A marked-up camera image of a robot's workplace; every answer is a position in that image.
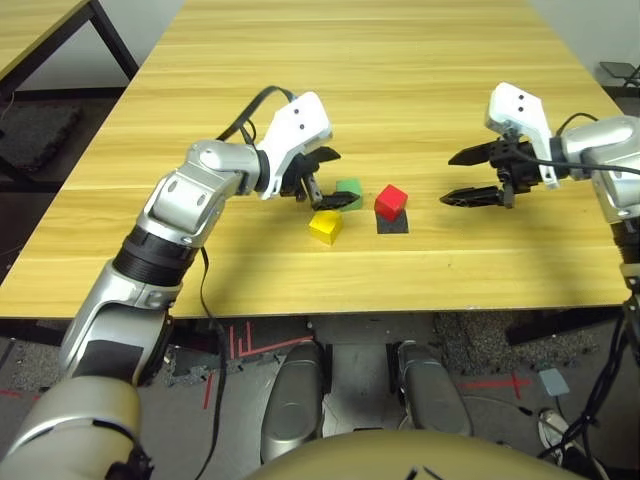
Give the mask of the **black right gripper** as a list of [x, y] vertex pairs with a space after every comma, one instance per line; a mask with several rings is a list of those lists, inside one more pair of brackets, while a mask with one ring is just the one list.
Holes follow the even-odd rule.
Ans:
[[490, 164], [497, 173], [501, 186], [468, 187], [453, 190], [440, 201], [454, 207], [503, 206], [512, 208], [517, 194], [528, 193], [541, 181], [539, 166], [523, 159], [535, 158], [528, 141], [508, 142], [502, 139], [467, 147], [453, 155], [449, 165], [474, 166]]

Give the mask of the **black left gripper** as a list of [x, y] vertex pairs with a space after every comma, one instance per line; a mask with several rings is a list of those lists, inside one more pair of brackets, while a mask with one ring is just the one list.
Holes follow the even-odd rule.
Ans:
[[339, 210], [361, 199], [351, 191], [336, 191], [324, 195], [315, 179], [320, 164], [335, 161], [341, 155], [334, 149], [321, 146], [306, 154], [297, 154], [286, 169], [280, 187], [281, 197], [294, 197], [297, 202], [309, 200], [314, 211]]

